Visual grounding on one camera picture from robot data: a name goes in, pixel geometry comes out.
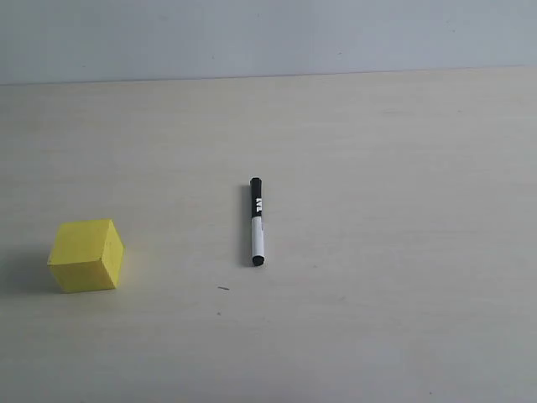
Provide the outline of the black and white marker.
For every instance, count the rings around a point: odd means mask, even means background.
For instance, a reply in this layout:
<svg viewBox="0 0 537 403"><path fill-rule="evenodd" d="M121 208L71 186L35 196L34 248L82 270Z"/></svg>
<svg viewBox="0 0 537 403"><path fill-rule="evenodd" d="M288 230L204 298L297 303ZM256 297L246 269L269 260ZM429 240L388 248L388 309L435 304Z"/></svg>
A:
<svg viewBox="0 0 537 403"><path fill-rule="evenodd" d="M262 181L258 177L250 180L251 194L251 241L252 262L255 267L264 264L264 232L263 232L263 198Z"/></svg>

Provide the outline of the yellow cube block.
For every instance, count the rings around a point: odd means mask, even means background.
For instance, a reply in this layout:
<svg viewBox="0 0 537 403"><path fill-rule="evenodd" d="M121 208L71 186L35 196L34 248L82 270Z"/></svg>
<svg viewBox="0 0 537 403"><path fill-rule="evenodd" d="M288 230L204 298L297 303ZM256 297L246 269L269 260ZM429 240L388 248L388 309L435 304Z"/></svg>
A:
<svg viewBox="0 0 537 403"><path fill-rule="evenodd" d="M111 219L62 223L47 265L61 290L117 288L125 247Z"/></svg>

